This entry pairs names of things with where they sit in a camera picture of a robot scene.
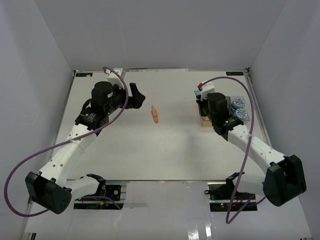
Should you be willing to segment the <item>blue-lidded cleaning gel jar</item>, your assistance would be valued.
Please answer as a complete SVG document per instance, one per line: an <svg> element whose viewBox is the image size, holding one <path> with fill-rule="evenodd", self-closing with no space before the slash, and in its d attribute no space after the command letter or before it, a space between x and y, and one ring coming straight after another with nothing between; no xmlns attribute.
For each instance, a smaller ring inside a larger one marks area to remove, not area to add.
<svg viewBox="0 0 320 240"><path fill-rule="evenodd" d="M241 97L236 97L231 102L231 108L236 111L237 109L244 109L245 108L245 100Z"/></svg>

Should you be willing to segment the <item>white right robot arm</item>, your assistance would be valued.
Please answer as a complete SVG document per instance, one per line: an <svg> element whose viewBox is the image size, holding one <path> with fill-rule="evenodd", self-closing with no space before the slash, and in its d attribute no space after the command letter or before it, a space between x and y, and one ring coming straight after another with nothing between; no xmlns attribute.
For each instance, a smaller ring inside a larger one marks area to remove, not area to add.
<svg viewBox="0 0 320 240"><path fill-rule="evenodd" d="M252 136L248 127L228 109L227 97L210 93L202 99L196 93L199 114L207 117L213 130L227 142L241 149L262 170L264 176L250 176L235 172L225 184L205 191L212 199L238 199L245 194L265 197L274 206L282 206L307 190L303 164L296 155L286 156L273 149L258 137Z"/></svg>

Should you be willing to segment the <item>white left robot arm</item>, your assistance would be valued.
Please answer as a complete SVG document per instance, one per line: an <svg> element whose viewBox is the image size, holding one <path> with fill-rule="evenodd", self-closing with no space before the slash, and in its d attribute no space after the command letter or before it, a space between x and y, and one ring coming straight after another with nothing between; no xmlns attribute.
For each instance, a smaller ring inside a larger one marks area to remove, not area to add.
<svg viewBox="0 0 320 240"><path fill-rule="evenodd" d="M91 97L83 104L67 143L37 173L30 172L25 183L33 202L47 210L61 214L73 199L90 196L99 200L105 196L106 181L89 173L76 180L68 177L85 149L98 137L101 127L108 124L109 116L119 108L139 109L146 97L135 83L130 83L131 96L125 89L108 81L97 82Z"/></svg>

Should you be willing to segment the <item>amber transparent tray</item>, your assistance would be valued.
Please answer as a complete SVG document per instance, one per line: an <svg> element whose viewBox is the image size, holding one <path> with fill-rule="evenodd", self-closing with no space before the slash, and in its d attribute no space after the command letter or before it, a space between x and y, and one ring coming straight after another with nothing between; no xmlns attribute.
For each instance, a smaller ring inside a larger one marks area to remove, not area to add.
<svg viewBox="0 0 320 240"><path fill-rule="evenodd" d="M212 127L212 122L207 116L201 117L201 126L202 127Z"/></svg>

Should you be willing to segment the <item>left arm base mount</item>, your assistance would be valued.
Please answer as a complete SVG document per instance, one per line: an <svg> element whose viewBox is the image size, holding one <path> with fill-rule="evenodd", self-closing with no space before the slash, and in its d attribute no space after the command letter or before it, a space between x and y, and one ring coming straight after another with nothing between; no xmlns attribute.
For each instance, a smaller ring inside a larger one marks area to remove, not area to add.
<svg viewBox="0 0 320 240"><path fill-rule="evenodd" d="M121 210L125 198L125 185L106 185L97 197L77 199L73 208L75 210Z"/></svg>

